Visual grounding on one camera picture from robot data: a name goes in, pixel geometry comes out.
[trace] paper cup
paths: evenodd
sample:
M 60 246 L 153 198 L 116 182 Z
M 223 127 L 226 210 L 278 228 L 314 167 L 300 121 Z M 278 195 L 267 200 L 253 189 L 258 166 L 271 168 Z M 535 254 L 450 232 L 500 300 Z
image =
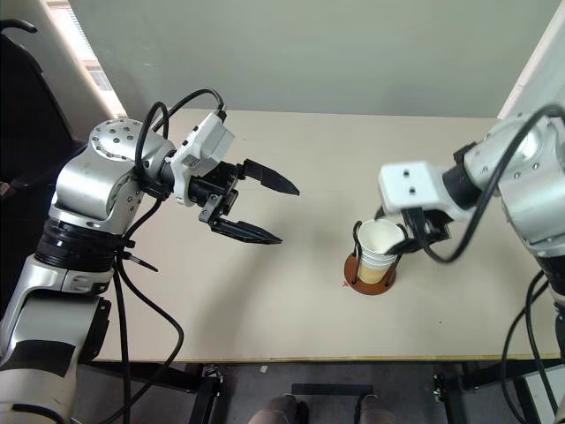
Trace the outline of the paper cup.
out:
M 385 254 L 390 247 L 404 240 L 403 231 L 386 219 L 370 219 L 358 230 L 361 244 L 361 265 L 358 277 L 367 284 L 377 284 L 395 263 L 395 254 Z

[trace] black chair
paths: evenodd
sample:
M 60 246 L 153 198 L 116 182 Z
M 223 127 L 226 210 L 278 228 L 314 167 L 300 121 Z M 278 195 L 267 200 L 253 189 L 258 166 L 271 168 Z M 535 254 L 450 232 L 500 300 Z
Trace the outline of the black chair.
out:
M 8 27 L 37 31 L 16 19 L 0 25 L 2 31 Z M 41 236 L 57 175 L 85 143 L 72 136 L 37 61 L 4 34 L 0 34 L 0 90 L 3 315 L 24 261 Z

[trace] floor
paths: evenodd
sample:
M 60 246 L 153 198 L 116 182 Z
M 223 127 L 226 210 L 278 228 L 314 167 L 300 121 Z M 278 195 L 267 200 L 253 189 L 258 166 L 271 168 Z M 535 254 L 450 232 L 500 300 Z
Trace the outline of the floor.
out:
M 269 398 L 288 393 L 293 383 L 371 384 L 398 424 L 447 423 L 442 404 L 433 401 L 432 376 L 440 367 L 430 363 L 373 364 L 261 364 L 222 367 L 226 390 L 219 398 L 213 424 L 246 424 Z M 133 390 L 140 387 L 133 384 Z M 310 424 L 353 422 L 357 397 L 301 396 L 310 406 Z M 132 423 L 187 423 L 194 395 L 154 387 L 132 408 Z M 122 402 L 121 380 L 81 367 L 74 417 L 82 424 L 99 422 Z M 469 424 L 515 423 L 502 398 L 500 386 L 464 397 Z

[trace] table surface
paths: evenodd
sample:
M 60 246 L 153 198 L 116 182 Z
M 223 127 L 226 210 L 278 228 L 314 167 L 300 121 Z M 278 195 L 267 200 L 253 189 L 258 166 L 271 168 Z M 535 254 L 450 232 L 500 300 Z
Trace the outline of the table surface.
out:
M 181 110 L 170 138 L 178 145 L 206 115 Z M 524 304 L 536 262 L 491 201 L 463 257 L 440 265 L 424 253 L 405 256 L 395 285 L 375 297 L 343 283 L 351 229 L 380 205 L 383 163 L 427 160 L 450 166 L 452 153 L 480 140 L 493 119 L 378 117 L 282 112 L 229 112 L 236 134 L 227 162 L 253 159 L 280 171 L 299 197 L 247 179 L 229 219 L 257 224 L 283 239 L 247 245 L 212 233 L 198 208 L 172 198 L 134 239 L 133 282 L 185 330 L 177 360 L 464 360 L 500 358 L 504 337 Z M 146 196 L 140 212 L 152 199 Z M 447 253 L 464 229 L 437 246 Z M 113 290 L 110 326 L 99 360 L 119 360 Z M 163 360 L 176 332 L 125 289 L 132 360 Z M 533 308 L 544 356 L 557 357 L 549 293 Z M 521 323 L 510 356 L 531 356 Z

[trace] white table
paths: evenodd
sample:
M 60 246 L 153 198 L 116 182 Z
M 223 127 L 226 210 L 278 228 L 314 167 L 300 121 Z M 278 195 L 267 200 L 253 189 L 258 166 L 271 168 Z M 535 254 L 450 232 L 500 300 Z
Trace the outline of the white table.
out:
M 170 137 L 179 144 L 205 116 L 181 110 Z M 135 254 L 160 272 L 126 263 L 134 283 L 185 329 L 177 360 L 465 360 L 500 358 L 509 324 L 538 267 L 492 201 L 475 238 L 455 264 L 423 253 L 405 256 L 392 289 L 361 295 L 343 285 L 351 229 L 379 206 L 383 163 L 428 160 L 451 166 L 452 153 L 480 138 L 493 119 L 376 117 L 230 111 L 236 134 L 226 160 L 249 157 L 280 171 L 299 197 L 254 180 L 239 183 L 229 219 L 257 224 L 283 239 L 246 245 L 212 233 L 199 209 L 170 198 L 134 239 Z M 153 200 L 144 200 L 147 210 Z M 453 239 L 435 247 L 446 253 Z M 163 360 L 175 331 L 127 289 L 132 360 Z M 105 296 L 112 300 L 113 291 Z M 545 357 L 557 357 L 554 308 L 545 293 L 533 308 Z M 119 360 L 117 311 L 99 360 Z M 524 326 L 510 357 L 531 356 Z

